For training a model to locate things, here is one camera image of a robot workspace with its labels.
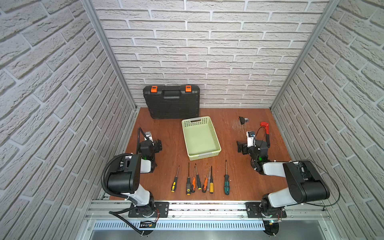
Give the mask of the green black screwdriver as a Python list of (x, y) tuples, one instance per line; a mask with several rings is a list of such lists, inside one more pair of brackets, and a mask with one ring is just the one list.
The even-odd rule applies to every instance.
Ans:
[(225, 162), (226, 164), (226, 174), (225, 174), (225, 182), (224, 182), (224, 191), (225, 191), (225, 195), (229, 195), (230, 194), (230, 177), (228, 175), (228, 165), (227, 165), (227, 161)]

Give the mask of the black yellow small screwdriver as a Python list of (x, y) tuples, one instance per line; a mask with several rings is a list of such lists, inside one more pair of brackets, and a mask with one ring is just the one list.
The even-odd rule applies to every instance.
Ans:
[(179, 174), (179, 170), (180, 170), (180, 167), (178, 167), (177, 169), (177, 173), (176, 173), (176, 176), (174, 177), (174, 181), (172, 183), (172, 188), (171, 188), (171, 192), (174, 193), (177, 189), (177, 182), (178, 182), (178, 174)]

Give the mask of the black yellow striped screwdriver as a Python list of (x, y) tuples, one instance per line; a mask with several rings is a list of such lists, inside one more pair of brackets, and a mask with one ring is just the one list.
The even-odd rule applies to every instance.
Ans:
[(186, 194), (189, 196), (192, 192), (192, 184), (191, 184), (191, 178), (190, 178), (190, 163), (188, 164), (188, 176), (187, 176), (187, 182), (186, 182)]

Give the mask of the clear handled screwdriver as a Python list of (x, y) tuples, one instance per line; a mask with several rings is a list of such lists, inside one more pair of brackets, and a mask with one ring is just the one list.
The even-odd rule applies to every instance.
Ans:
[(205, 180), (205, 183), (208, 185), (209, 183), (209, 179), (210, 179), (210, 171), (211, 171), (211, 168), (208, 168), (208, 172), (207, 172), (207, 178)]

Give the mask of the yellow handled screwdriver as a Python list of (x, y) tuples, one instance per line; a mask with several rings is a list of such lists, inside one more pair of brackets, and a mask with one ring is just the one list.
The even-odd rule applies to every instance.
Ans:
[(213, 180), (213, 167), (211, 167), (210, 170), (210, 188), (209, 188), (210, 194), (214, 193), (214, 180)]

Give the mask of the orange handled long screwdriver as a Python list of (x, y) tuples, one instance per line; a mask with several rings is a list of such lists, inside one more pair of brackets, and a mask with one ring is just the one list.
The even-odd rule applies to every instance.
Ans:
[(204, 184), (203, 184), (203, 187), (202, 187), (202, 192), (203, 193), (206, 193), (207, 192), (207, 190), (209, 190), (209, 183), (208, 183), (208, 185), (205, 183), (205, 180), (204, 180)]

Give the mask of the orange black screwdriver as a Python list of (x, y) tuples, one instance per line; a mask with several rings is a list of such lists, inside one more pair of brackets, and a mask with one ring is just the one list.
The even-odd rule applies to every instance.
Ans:
[(192, 178), (192, 189), (191, 192), (194, 193), (196, 191), (196, 167), (194, 167), (194, 174)]

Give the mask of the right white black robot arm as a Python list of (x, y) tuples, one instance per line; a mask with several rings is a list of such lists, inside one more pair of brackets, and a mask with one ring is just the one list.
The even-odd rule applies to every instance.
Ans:
[(264, 141), (252, 140), (250, 145), (237, 141), (237, 147), (239, 153), (251, 157), (251, 166), (256, 172), (285, 178), (287, 181), (287, 188), (263, 196), (260, 211), (265, 215), (287, 206), (303, 203), (312, 205), (313, 201), (327, 200), (330, 197), (328, 185), (311, 161), (272, 162), (267, 155), (262, 155), (262, 151), (268, 148)]

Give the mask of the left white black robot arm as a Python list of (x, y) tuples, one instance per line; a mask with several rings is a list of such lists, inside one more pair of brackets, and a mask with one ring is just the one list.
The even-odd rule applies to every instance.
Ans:
[(153, 194), (140, 184), (140, 177), (154, 172), (156, 153), (161, 150), (161, 140), (154, 141), (151, 132), (144, 132), (139, 127), (136, 153), (114, 156), (103, 169), (103, 190), (110, 196), (131, 201), (135, 211), (151, 217), (155, 213), (155, 200)]

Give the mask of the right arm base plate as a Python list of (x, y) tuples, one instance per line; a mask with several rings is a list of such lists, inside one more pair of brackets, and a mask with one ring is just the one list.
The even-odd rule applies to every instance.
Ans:
[(284, 219), (287, 213), (283, 207), (273, 208), (264, 202), (246, 202), (248, 218)]

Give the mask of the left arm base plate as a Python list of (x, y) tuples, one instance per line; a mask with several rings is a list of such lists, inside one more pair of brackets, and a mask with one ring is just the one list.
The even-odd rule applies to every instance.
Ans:
[(146, 206), (135, 207), (128, 213), (129, 218), (167, 218), (169, 202), (154, 202)]

